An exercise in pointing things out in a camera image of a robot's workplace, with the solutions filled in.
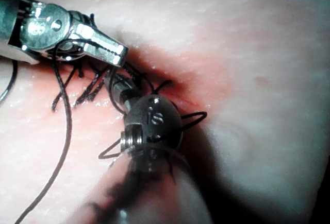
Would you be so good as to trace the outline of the left arm needle driver jaw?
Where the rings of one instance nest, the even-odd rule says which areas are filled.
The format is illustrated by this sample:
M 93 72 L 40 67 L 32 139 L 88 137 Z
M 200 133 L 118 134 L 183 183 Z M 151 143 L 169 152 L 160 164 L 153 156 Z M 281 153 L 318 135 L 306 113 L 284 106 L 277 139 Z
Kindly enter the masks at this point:
M 124 55 L 128 51 L 126 46 L 91 26 L 78 24 L 75 33 L 83 39 L 90 39 L 92 42 L 96 42 L 101 47 L 115 54 Z
M 119 43 L 85 42 L 83 51 L 88 56 L 116 67 L 124 65 L 127 55 L 127 47 Z

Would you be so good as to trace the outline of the right arm needle driver jaw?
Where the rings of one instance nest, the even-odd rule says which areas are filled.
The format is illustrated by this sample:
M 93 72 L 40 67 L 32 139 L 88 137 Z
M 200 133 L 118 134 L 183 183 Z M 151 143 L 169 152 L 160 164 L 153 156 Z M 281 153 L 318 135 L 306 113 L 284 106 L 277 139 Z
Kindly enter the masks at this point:
M 129 78 L 118 73 L 114 75 L 112 82 L 110 82 L 110 78 L 110 75 L 104 78 L 104 84 L 109 93 L 109 96 L 112 96 L 115 103 L 123 105 L 124 93 L 125 91 L 129 90 Z
M 141 98 L 142 93 L 130 78 L 122 74 L 115 74 L 112 83 L 112 96 L 114 100 L 129 100 Z

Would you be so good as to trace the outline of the right arm needle driver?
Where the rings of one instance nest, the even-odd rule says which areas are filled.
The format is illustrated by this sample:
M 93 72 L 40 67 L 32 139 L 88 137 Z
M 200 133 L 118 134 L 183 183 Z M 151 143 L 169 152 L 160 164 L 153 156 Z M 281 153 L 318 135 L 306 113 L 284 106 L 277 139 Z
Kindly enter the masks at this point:
M 178 110 L 157 94 L 122 97 L 120 104 L 126 113 L 121 150 L 132 149 L 139 169 L 156 171 L 171 150 L 181 144 L 183 121 Z

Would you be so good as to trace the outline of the left arm needle driver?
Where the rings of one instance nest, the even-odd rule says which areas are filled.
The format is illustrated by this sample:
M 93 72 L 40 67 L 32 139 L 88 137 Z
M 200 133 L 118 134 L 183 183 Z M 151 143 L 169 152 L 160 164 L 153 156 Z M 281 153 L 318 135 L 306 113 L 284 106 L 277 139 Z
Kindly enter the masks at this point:
M 7 57 L 24 62 L 51 58 L 59 42 L 82 38 L 78 24 L 96 28 L 92 16 L 56 4 L 7 0 Z

